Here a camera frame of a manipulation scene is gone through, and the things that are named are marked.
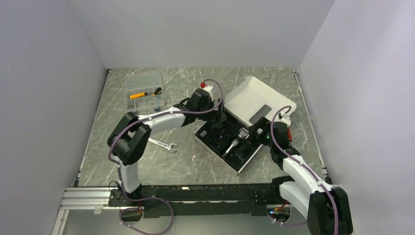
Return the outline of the black silver hair clipper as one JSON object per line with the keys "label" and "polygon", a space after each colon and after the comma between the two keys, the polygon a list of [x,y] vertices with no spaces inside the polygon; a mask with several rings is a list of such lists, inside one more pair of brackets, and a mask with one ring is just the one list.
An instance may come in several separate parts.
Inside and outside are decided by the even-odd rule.
{"label": "black silver hair clipper", "polygon": [[231,144],[228,147],[228,149],[225,151],[224,156],[226,156],[227,154],[229,154],[234,147],[238,146],[238,144],[239,144],[239,140],[238,139],[234,139],[231,142]]}

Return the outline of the white hair clipper box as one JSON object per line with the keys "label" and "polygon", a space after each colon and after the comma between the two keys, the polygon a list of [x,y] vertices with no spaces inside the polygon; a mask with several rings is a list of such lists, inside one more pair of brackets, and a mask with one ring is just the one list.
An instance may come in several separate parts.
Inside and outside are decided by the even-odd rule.
{"label": "white hair clipper box", "polygon": [[[249,135],[249,127],[261,117],[271,121],[274,114],[290,116],[296,108],[295,102],[249,75],[225,96],[227,119],[224,122],[206,122],[194,132],[194,138],[211,155],[240,173],[262,147],[256,136]],[[224,156],[234,139],[239,140],[238,146]]]}

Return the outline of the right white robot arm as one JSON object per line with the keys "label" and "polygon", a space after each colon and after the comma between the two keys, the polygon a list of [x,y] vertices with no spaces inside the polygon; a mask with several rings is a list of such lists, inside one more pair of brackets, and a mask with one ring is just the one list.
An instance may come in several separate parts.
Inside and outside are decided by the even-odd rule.
{"label": "right white robot arm", "polygon": [[251,134],[261,129],[258,140],[269,147],[271,158],[287,176],[272,180],[270,198],[275,203],[289,202],[305,218],[312,235],[350,235],[353,233],[348,195],[318,176],[292,146],[286,123],[261,117]]}

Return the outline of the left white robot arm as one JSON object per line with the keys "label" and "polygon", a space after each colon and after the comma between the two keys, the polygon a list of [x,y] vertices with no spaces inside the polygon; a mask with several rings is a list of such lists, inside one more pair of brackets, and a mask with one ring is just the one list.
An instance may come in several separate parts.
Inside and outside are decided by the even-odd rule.
{"label": "left white robot arm", "polygon": [[107,144],[110,147],[108,158],[117,165],[121,199],[127,205],[133,206],[142,198],[138,161],[152,134],[184,127],[197,119],[219,122],[226,119],[223,98],[214,101],[212,97],[206,88],[198,88],[191,97],[166,111],[144,116],[128,112],[122,117]]}

